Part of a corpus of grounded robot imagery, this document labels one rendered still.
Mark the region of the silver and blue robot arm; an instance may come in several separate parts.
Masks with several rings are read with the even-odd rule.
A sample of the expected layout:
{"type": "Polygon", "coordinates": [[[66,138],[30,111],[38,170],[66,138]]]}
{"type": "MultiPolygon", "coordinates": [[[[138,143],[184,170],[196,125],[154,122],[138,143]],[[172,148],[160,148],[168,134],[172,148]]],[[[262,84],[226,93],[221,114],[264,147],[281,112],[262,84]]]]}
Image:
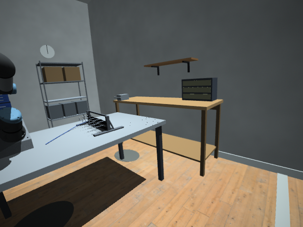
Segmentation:
{"type": "MultiPolygon", "coordinates": [[[[13,62],[0,53],[0,95],[16,94],[17,87],[13,83],[16,68],[13,62]]],[[[0,138],[5,142],[17,142],[26,135],[22,125],[22,114],[12,107],[0,109],[0,138]]]]}

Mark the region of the black network patch panel rack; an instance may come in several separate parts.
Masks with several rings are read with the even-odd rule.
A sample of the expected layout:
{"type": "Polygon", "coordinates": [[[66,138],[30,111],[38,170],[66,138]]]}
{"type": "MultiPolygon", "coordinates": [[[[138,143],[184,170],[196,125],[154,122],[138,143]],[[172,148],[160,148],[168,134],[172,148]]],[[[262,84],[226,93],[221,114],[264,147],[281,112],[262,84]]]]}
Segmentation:
{"type": "MultiPolygon", "coordinates": [[[[115,131],[115,130],[124,128],[124,126],[119,126],[119,127],[114,128],[111,121],[109,120],[108,115],[96,113],[96,112],[93,112],[93,111],[87,111],[87,120],[88,121],[85,120],[86,122],[83,123],[83,124],[88,124],[89,123],[89,124],[92,124],[94,126],[97,126],[101,129],[105,130],[105,131],[93,134],[93,136],[98,136],[98,135],[101,135],[101,134],[104,134],[104,133],[108,133],[108,132],[111,132],[111,131],[115,131]],[[104,116],[106,121],[104,121],[102,119],[92,117],[90,113],[94,113],[94,114],[104,116]],[[110,127],[110,125],[111,125],[111,127],[110,127]]],[[[81,125],[83,125],[83,124],[81,124],[81,125]]],[[[90,126],[92,126],[92,125],[90,125],[90,126]]]]}

